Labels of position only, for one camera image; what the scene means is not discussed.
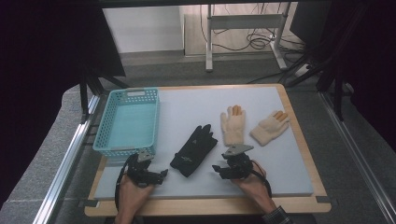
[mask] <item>wrist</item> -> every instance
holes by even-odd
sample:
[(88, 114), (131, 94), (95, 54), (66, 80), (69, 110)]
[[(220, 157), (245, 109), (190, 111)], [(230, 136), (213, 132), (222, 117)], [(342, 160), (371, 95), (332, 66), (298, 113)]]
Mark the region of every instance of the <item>wrist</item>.
[(115, 224), (131, 224), (134, 220), (134, 213), (118, 212), (114, 219)]
[(276, 210), (276, 205), (274, 201), (268, 195), (257, 197), (255, 199), (255, 202), (264, 212), (264, 214), (270, 214), (274, 210)]

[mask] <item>metal rail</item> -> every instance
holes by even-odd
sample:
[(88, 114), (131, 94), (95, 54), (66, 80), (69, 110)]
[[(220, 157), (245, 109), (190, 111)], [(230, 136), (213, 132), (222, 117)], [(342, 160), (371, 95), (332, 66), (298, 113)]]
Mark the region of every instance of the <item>metal rail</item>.
[(335, 125), (335, 128), (340, 133), (341, 137), (346, 144), (353, 161), (356, 163), (361, 175), (366, 182), (369, 190), (372, 192), (375, 201), (378, 203), (379, 209), (381, 209), (385, 219), (390, 224), (396, 223), (396, 210), (388, 194), (385, 192), (379, 180), (375, 177), (370, 165), (367, 163), (364, 156), (361, 154), (359, 146), (356, 144), (352, 135), (350, 134), (347, 126), (341, 121), (332, 109), (332, 101), (327, 93), (320, 92), (320, 98), (325, 104), (327, 111)]
[[(89, 103), (90, 114), (92, 114), (96, 109), (99, 100), (100, 98), (98, 96), (93, 96), (91, 98), (91, 101)], [(49, 187), (49, 191), (47, 192), (47, 195), (44, 198), (44, 201), (41, 204), (40, 209), (38, 210), (33, 223), (41, 224), (41, 223), (47, 223), (49, 221), (50, 216), (52, 215), (52, 212), (54, 210), (55, 204), (58, 202), (58, 198), (62, 191), (62, 188), (64, 187), (64, 182), (66, 181), (69, 172), (73, 166), (75, 158), (78, 154), (78, 150), (80, 149), (80, 146), (82, 144), (86, 132), (88, 131), (88, 127), (90, 126), (91, 121), (92, 121), (92, 117), (90, 117), (84, 123), (78, 125), (76, 133), (73, 136), (69, 148), (67, 149), (64, 155), (64, 159), (62, 160), (58, 172), (53, 178), (53, 181)]]

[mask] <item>finger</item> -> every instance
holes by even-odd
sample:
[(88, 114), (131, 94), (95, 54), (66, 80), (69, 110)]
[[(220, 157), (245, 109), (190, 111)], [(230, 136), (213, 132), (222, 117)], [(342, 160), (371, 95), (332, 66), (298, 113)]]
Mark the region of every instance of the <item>finger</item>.
[(242, 107), (240, 105), (237, 107), (236, 115), (242, 115)]
[(210, 128), (211, 128), (212, 126), (210, 125), (210, 124), (206, 124), (205, 126), (204, 126), (204, 128), (202, 129), (202, 134), (204, 134), (204, 135), (207, 135), (207, 134), (209, 134), (210, 133)]
[(267, 118), (274, 117), (276, 113), (277, 113), (277, 110), (274, 110)]
[(227, 116), (225, 115), (225, 113), (221, 113), (220, 114), (220, 121), (221, 121), (221, 129), (226, 132), (227, 131)]
[(238, 105), (233, 106), (233, 115), (236, 116), (238, 113)]
[(279, 135), (281, 135), (283, 132), (285, 132), (286, 131), (286, 129), (288, 129), (289, 128), (289, 124), (288, 123), (283, 123), (282, 124), (282, 126), (280, 127), (280, 129), (279, 129)]
[(242, 110), (242, 112), (241, 112), (241, 116), (242, 116), (242, 123), (245, 123), (245, 117), (246, 117), (246, 112), (245, 112), (245, 110)]
[(189, 138), (189, 141), (191, 141), (192, 139), (196, 139), (197, 136), (199, 135), (199, 133), (201, 132), (201, 130), (202, 130), (202, 126), (201, 126), (201, 125), (199, 125), (198, 127), (196, 127), (195, 130), (194, 130), (194, 132), (191, 134), (191, 136), (190, 136), (190, 138)]
[(227, 112), (228, 112), (228, 117), (230, 117), (233, 114), (233, 108), (231, 106), (228, 106)]
[(283, 121), (287, 117), (288, 117), (288, 114), (287, 113), (283, 113), (277, 120)]
[(155, 186), (153, 184), (147, 185), (145, 188), (143, 188), (144, 191), (147, 192), (152, 192), (154, 190)]
[(280, 116), (282, 116), (283, 112), (281, 110), (277, 111), (276, 114), (274, 114), (275, 119), (279, 119)]
[(286, 122), (289, 122), (289, 120), (290, 120), (289, 116), (286, 116), (283, 120), (279, 121), (279, 125), (280, 126), (284, 125)]

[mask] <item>basket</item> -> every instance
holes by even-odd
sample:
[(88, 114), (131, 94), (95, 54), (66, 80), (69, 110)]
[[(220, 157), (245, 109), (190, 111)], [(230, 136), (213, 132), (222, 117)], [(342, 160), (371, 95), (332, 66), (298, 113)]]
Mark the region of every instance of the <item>basket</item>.
[(146, 150), (155, 154), (159, 118), (156, 88), (112, 91), (93, 149), (106, 157), (123, 157)]

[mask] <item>black curtain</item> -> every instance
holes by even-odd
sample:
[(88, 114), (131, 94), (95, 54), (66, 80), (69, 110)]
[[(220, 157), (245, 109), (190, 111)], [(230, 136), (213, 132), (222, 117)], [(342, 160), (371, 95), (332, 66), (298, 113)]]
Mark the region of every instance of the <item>black curtain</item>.
[(87, 68), (124, 76), (102, 9), (55, 2), (1, 2), (0, 204), (47, 136), (64, 92)]
[(391, 1), (370, 3), (346, 46), (343, 73), (352, 103), (396, 151), (395, 11)]

